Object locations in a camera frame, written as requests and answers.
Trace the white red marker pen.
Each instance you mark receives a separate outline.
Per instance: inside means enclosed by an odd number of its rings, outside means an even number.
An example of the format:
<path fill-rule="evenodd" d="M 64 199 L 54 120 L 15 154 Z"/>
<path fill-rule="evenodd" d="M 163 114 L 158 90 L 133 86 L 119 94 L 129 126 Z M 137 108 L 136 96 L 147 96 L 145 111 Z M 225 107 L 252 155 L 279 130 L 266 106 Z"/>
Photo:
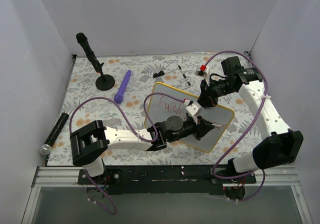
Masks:
<path fill-rule="evenodd" d="M 212 124 L 214 126 L 214 128 L 222 128 L 224 127 L 224 125 L 219 125 L 219 124 Z"/>

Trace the yellow framed whiteboard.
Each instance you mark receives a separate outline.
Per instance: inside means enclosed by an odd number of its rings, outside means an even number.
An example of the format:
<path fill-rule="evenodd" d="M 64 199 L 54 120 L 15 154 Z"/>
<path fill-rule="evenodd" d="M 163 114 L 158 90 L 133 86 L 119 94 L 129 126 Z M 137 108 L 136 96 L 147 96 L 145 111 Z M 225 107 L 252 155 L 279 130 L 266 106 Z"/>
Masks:
<path fill-rule="evenodd" d="M 198 97 L 195 95 L 161 82 L 156 82 L 152 91 L 154 93 L 161 93 L 160 95 L 151 96 L 147 101 L 147 113 L 154 123 L 163 122 L 170 116 L 179 116 L 183 121 L 187 118 L 186 105 L 163 94 L 168 94 L 181 100 L 189 99 L 193 102 L 198 100 Z M 196 140 L 190 135 L 179 141 L 197 150 L 209 153 L 231 123 L 235 113 L 227 107 L 217 105 L 215 107 L 203 108 L 199 115 L 213 124 L 224 125 L 224 127 L 214 128 L 201 140 Z"/>

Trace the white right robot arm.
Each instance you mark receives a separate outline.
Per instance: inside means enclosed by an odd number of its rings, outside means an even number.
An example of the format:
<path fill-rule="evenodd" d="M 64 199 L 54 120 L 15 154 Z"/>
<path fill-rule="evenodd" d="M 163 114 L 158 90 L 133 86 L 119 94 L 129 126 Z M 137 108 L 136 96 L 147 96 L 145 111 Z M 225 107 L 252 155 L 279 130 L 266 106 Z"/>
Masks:
<path fill-rule="evenodd" d="M 219 80 L 212 79 L 214 73 L 207 64 L 196 70 L 195 74 L 204 78 L 197 102 L 204 108 L 214 107 L 220 97 L 238 93 L 254 116 L 252 122 L 259 128 L 262 139 L 251 153 L 228 161 L 227 179 L 237 183 L 247 172 L 294 163 L 304 137 L 281 118 L 267 95 L 268 84 L 263 74 L 255 66 L 242 66 L 238 56 L 223 60 L 221 67 L 223 75 Z"/>

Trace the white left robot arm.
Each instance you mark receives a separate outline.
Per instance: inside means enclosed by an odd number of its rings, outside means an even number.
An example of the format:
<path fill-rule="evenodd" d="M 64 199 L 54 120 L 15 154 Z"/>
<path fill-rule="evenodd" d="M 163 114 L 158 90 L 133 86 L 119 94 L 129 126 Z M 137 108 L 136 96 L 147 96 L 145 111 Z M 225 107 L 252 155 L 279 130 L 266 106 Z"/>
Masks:
<path fill-rule="evenodd" d="M 106 180 L 105 165 L 100 158 L 106 150 L 139 150 L 155 152 L 172 143 L 192 135 L 197 141 L 213 130 L 213 123 L 202 116 L 195 121 L 187 116 L 183 121 L 172 115 L 163 122 L 137 131 L 116 129 L 104 126 L 101 120 L 95 120 L 70 134 L 72 163 L 76 167 L 84 167 L 89 178 L 95 184 Z"/>

